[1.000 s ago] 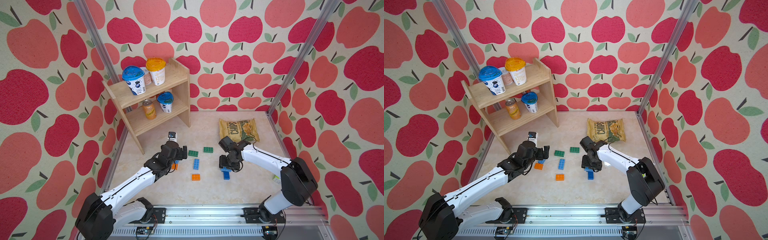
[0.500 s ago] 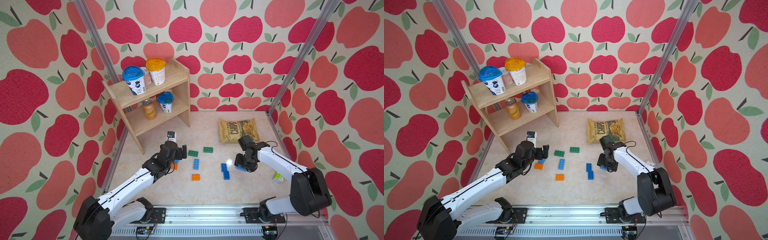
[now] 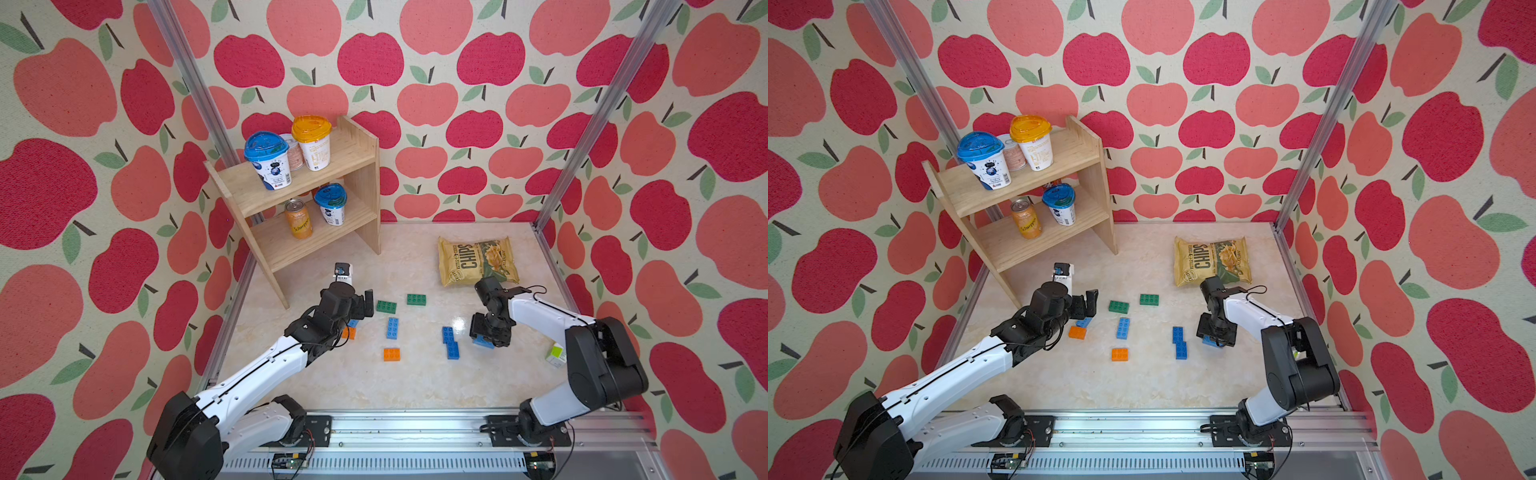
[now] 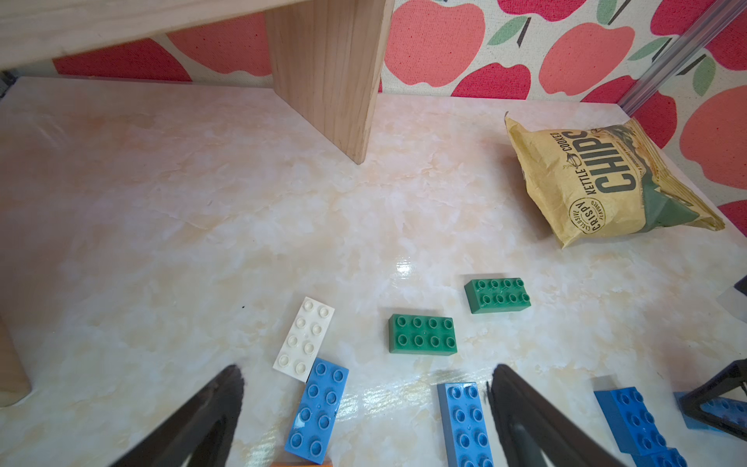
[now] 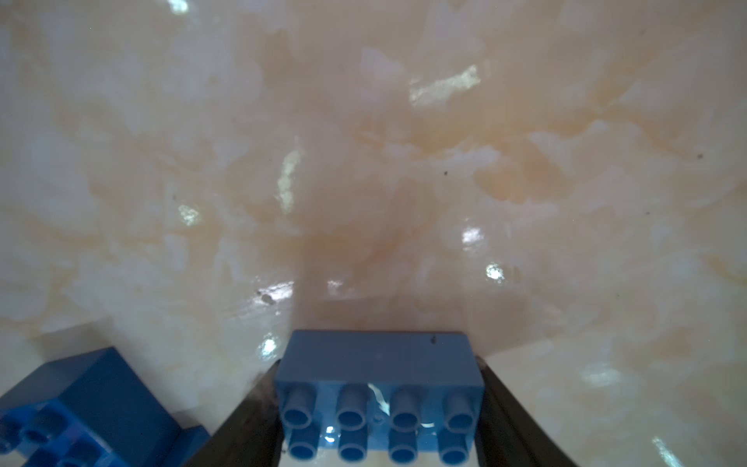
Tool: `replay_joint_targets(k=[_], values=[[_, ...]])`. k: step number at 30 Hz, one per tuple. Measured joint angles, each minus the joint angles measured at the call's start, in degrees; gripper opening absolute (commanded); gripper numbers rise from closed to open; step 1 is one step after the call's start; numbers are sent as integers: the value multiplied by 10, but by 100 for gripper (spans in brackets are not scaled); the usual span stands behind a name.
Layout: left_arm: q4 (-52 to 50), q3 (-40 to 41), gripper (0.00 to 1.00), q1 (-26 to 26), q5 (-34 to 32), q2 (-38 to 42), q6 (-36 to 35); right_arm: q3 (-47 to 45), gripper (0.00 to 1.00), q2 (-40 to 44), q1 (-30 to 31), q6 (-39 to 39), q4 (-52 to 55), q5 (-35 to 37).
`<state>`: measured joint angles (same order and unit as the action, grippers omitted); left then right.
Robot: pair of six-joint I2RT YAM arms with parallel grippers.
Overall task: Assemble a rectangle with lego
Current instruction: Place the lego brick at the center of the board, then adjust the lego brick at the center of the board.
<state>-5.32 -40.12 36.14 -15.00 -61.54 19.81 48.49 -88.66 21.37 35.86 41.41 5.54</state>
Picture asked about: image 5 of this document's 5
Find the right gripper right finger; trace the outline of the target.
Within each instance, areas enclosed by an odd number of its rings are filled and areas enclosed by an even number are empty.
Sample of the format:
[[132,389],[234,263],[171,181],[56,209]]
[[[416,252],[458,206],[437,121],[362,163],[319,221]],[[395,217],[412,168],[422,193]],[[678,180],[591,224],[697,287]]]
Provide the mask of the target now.
[[521,406],[486,360],[477,359],[484,399],[475,447],[480,466],[576,467],[574,462]]

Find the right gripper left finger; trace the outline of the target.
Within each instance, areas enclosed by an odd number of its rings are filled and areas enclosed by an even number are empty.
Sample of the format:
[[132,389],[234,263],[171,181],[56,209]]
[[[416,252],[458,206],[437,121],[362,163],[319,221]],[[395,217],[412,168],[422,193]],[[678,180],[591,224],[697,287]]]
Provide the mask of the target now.
[[284,440],[274,377],[277,360],[206,444],[187,462],[189,467],[274,467]]

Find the light blue lego brick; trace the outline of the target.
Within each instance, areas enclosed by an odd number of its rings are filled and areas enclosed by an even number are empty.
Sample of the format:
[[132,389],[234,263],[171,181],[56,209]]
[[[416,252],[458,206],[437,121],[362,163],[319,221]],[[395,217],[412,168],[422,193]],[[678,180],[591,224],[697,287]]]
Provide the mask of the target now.
[[292,334],[274,386],[291,457],[384,451],[400,466],[422,453],[464,464],[486,389],[464,334],[311,330]]

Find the dark blue square lego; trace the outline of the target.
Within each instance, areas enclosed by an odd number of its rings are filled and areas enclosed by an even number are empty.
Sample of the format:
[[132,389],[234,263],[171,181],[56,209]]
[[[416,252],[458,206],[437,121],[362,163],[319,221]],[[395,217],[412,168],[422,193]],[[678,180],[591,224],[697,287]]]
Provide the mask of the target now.
[[1,453],[28,466],[159,466],[180,433],[115,348],[47,362],[1,397]]

